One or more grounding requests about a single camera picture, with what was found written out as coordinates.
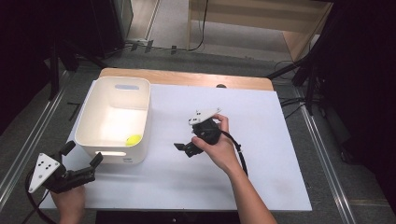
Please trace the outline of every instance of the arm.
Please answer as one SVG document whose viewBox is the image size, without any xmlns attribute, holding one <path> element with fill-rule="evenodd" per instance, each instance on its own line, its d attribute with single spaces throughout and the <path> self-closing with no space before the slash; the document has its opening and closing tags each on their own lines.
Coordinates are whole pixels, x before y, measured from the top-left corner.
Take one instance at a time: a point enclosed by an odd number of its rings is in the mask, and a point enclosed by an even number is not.
<svg viewBox="0 0 396 224">
<path fill-rule="evenodd" d="M 215 115 L 213 118 L 220 121 L 220 128 L 223 131 L 229 132 L 229 124 L 226 117 Z M 229 138 L 222 134 L 214 146 L 209 145 L 198 137 L 193 137 L 191 141 L 205 151 L 212 161 L 230 178 L 241 223 L 276 223 L 271 212 L 265 206 L 239 165 L 234 152 L 233 142 Z"/>
<path fill-rule="evenodd" d="M 59 224 L 78 224 L 81 222 L 85 208 L 84 186 L 59 194 L 51 192 L 50 195 L 59 210 Z"/>
</svg>

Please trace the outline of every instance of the white storage bin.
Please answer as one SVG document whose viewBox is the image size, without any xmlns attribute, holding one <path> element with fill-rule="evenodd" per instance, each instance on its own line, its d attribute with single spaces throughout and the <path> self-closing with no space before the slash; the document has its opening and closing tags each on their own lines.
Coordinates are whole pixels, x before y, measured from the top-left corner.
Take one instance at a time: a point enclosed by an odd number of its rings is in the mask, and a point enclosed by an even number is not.
<svg viewBox="0 0 396 224">
<path fill-rule="evenodd" d="M 103 163 L 141 162 L 149 146 L 149 82 L 137 77 L 100 77 L 87 97 L 76 142 L 91 157 L 101 152 Z"/>
</svg>

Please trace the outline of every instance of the floor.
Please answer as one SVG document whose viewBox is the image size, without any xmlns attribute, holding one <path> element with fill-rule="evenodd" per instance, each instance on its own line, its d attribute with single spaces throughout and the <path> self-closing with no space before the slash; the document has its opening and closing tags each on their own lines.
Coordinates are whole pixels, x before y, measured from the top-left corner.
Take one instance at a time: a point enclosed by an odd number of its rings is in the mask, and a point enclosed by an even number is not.
<svg viewBox="0 0 396 224">
<path fill-rule="evenodd" d="M 161 0 L 158 8 L 151 2 L 133 0 L 133 6 L 147 8 L 147 11 L 137 10 L 134 16 L 139 20 L 150 18 L 152 27 L 147 27 L 146 33 L 132 27 L 130 40 L 152 40 L 153 47 L 170 49 L 177 46 L 178 49 L 185 49 L 189 1 Z M 191 49 L 201 42 L 202 31 L 202 21 L 191 23 Z M 214 22 L 205 23 L 204 43 L 196 52 L 274 62 L 291 60 L 281 31 Z"/>
</svg>

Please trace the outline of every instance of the wooden table edge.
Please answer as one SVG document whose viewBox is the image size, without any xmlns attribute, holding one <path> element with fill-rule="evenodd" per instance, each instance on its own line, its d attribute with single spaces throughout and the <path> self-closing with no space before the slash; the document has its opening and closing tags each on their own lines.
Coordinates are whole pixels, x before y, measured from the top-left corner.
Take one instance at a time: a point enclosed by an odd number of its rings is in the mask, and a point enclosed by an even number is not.
<svg viewBox="0 0 396 224">
<path fill-rule="evenodd" d="M 222 84 L 230 89 L 273 91 L 270 79 L 265 77 L 238 77 L 205 73 L 188 73 L 148 69 L 105 68 L 100 77 L 141 77 L 151 84 L 216 87 Z"/>
</svg>

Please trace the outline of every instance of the gray floor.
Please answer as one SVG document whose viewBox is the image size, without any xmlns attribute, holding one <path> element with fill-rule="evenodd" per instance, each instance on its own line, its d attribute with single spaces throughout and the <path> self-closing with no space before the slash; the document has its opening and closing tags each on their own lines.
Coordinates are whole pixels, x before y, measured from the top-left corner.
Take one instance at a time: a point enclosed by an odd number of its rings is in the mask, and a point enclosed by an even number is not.
<svg viewBox="0 0 396 224">
<path fill-rule="evenodd" d="M 183 44 L 185 45 L 185 38 L 183 37 L 182 29 L 177 29 L 177 27 L 182 27 L 182 22 L 177 24 L 172 21 L 172 17 L 176 16 L 174 15 L 175 13 L 165 13 L 166 10 L 175 8 L 177 4 L 184 7 L 185 2 L 187 1 L 162 0 L 160 5 L 162 8 L 158 12 L 156 23 L 154 23 L 150 35 L 150 39 L 154 40 L 154 46 L 177 45 L 181 48 L 185 47 L 183 46 Z M 158 21 L 166 21 L 172 26 L 160 25 Z M 153 49 L 150 53 L 144 53 L 144 49 L 139 48 L 136 51 L 125 50 L 117 53 L 107 59 L 106 63 L 119 68 L 147 68 L 263 77 L 274 71 L 276 62 L 290 59 L 279 31 L 262 29 L 259 29 L 259 31 L 249 29 L 250 31 L 248 31 L 248 28 L 228 25 L 220 26 L 215 23 L 212 27 L 209 24 L 206 28 L 207 38 L 205 36 L 205 50 L 203 52 L 178 52 L 176 55 L 171 55 L 167 50 Z M 243 30 L 244 34 L 249 34 L 244 36 L 246 42 L 238 41 L 240 37 L 238 29 L 240 29 L 239 32 Z M 197 24 L 195 24 L 195 28 L 192 27 L 192 30 L 194 31 L 192 42 L 197 43 L 200 40 Z M 227 35 L 223 36 L 219 41 L 216 31 Z M 261 39 L 254 35 L 268 37 Z M 262 47 L 260 47 L 260 50 L 256 50 L 254 46 Z M 276 69 L 286 64 L 281 63 Z M 76 118 L 71 118 L 75 107 L 68 103 L 82 103 L 88 88 L 92 81 L 98 77 L 99 73 L 100 69 L 85 61 L 81 62 L 81 67 L 75 74 L 70 73 L 71 79 L 65 87 L 64 97 L 49 121 L 46 130 L 42 133 L 32 157 L 26 164 L 26 168 L 23 170 L 0 213 L 1 223 L 21 223 L 23 218 L 31 211 L 32 208 L 23 191 L 23 180 L 27 170 L 34 165 L 39 152 L 51 154 L 65 142 L 76 121 Z M 289 81 L 293 75 L 290 72 L 273 81 L 279 97 L 295 97 L 294 87 L 291 86 Z M 50 88 L 47 86 L 15 118 L 0 137 L 0 179 L 3 180 L 5 178 L 8 169 L 17 157 L 30 131 L 35 127 L 36 121 L 48 103 L 49 92 Z M 288 115 L 296 107 L 297 105 L 285 107 L 284 114 Z M 320 116 L 316 108 L 314 108 L 314 115 L 332 165 L 351 204 L 356 222 L 367 224 L 396 223 L 396 217 L 390 210 L 381 189 L 376 184 L 373 174 L 362 166 L 348 165 L 342 162 L 339 156 L 339 148 L 327 121 Z M 318 160 L 318 153 L 306 127 L 302 110 L 290 116 L 287 119 L 287 124 L 314 210 L 303 213 L 275 213 L 276 219 L 279 223 L 342 223 L 332 191 Z M 41 195 L 42 190 L 35 194 L 35 198 L 38 200 Z M 57 218 L 56 211 L 47 211 L 47 213 L 54 219 Z M 83 223 L 94 223 L 94 216 L 94 211 L 87 211 L 87 216 Z M 42 221 L 37 215 L 34 215 L 30 223 L 42 223 Z"/>
</svg>

